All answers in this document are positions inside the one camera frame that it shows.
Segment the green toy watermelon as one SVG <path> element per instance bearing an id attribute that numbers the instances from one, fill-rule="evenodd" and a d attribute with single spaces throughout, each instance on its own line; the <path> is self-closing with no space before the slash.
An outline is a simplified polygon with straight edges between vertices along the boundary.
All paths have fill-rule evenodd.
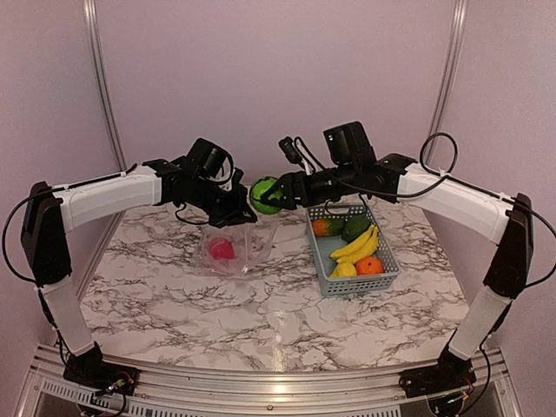
<path id="1" fill-rule="evenodd" d="M 277 215 L 280 207 L 271 206 L 262 202 L 262 196 L 277 182 L 273 176 L 262 177 L 251 184 L 249 200 L 253 208 L 262 215 Z"/>

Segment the clear zip top bag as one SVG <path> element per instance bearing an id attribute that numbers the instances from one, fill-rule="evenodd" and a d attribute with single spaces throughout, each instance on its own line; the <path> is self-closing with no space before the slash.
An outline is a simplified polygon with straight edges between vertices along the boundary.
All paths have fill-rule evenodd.
<path id="1" fill-rule="evenodd" d="M 199 275 L 240 276 L 260 263 L 271 253 L 279 221 L 263 216 L 257 223 L 247 223 L 225 228 L 203 226 L 200 239 L 191 258 L 191 267 Z M 214 260 L 208 252 L 211 240 L 223 237 L 232 242 L 233 260 Z"/>

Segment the red toy apple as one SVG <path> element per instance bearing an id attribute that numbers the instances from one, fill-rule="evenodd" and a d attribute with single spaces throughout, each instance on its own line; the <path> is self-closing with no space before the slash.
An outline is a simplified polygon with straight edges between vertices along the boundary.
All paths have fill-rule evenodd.
<path id="1" fill-rule="evenodd" d="M 233 260 L 235 258 L 232 242 L 223 237 L 217 237 L 208 243 L 208 253 L 217 261 Z"/>

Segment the grey plastic basket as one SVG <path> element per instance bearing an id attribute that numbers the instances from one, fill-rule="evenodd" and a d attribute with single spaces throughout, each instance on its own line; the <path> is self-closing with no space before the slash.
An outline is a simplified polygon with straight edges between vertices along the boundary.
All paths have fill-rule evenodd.
<path id="1" fill-rule="evenodd" d="M 381 227 L 362 204 L 309 208 L 308 241 L 324 296 L 388 288 L 400 266 Z"/>

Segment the yellow toy lemon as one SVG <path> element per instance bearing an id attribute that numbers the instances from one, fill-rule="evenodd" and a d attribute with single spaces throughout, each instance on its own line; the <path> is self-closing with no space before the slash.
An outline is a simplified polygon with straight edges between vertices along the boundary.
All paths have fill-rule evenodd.
<path id="1" fill-rule="evenodd" d="M 350 278 L 357 276 L 356 266 L 349 262 L 339 262 L 336 264 L 330 279 Z"/>

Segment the orange toy orange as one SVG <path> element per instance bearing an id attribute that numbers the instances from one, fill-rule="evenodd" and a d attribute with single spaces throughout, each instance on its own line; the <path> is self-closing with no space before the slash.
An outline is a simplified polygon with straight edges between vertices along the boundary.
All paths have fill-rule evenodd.
<path id="1" fill-rule="evenodd" d="M 380 275 L 384 273 L 384 267 L 380 259 L 372 256 L 362 258 L 356 264 L 357 275 Z"/>

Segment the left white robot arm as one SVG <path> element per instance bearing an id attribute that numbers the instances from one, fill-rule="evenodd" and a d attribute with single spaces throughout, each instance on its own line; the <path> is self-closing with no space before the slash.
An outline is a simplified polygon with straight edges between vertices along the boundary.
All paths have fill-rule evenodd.
<path id="1" fill-rule="evenodd" d="M 43 312 L 59 338 L 67 370 L 92 387 L 109 380 L 109 366 L 81 309 L 78 286 L 86 280 L 86 245 L 95 226 L 131 209 L 172 204 L 193 207 L 214 228 L 254 223 L 241 183 L 242 171 L 230 153 L 199 138 L 172 161 L 152 159 L 106 176 L 51 186 L 35 183 L 20 204 L 20 239 Z"/>

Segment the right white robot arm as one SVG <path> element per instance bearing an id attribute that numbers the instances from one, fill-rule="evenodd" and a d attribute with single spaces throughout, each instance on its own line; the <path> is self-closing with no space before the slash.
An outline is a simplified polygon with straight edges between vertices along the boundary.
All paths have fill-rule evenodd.
<path id="1" fill-rule="evenodd" d="M 431 369 L 430 381 L 439 389 L 448 389 L 463 376 L 464 363 L 526 287 L 533 257 L 531 201 L 522 194 L 510 197 L 486 191 L 453 178 L 449 170 L 430 169 L 409 156 L 391 153 L 379 158 L 359 121 L 327 129 L 323 135 L 333 167 L 315 161 L 318 169 L 312 174 L 297 171 L 280 176 L 261 195 L 263 204 L 311 208 L 361 193 L 422 209 L 496 247 L 467 315 L 446 344 L 440 363 Z"/>

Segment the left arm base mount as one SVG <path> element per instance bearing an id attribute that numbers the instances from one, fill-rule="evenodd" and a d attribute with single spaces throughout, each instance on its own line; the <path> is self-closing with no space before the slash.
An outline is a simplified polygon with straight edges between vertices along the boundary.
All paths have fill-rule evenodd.
<path id="1" fill-rule="evenodd" d="M 114 386 L 119 380 L 124 384 L 119 387 L 118 392 L 131 396 L 136 389 L 139 370 L 135 367 L 127 367 L 113 363 L 104 362 L 96 376 L 78 376 L 68 367 L 64 369 L 63 378 L 67 381 L 75 382 L 79 385 L 95 388 L 97 391 L 109 391 L 109 386 Z"/>

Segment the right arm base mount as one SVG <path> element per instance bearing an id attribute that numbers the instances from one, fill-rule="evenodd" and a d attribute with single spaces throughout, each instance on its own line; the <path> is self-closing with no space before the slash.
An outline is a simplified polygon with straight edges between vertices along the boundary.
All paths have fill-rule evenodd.
<path id="1" fill-rule="evenodd" d="M 471 365 L 457 369 L 447 364 L 436 364 L 404 370 L 400 373 L 399 386 L 407 398 L 414 398 L 473 385 L 476 381 Z"/>

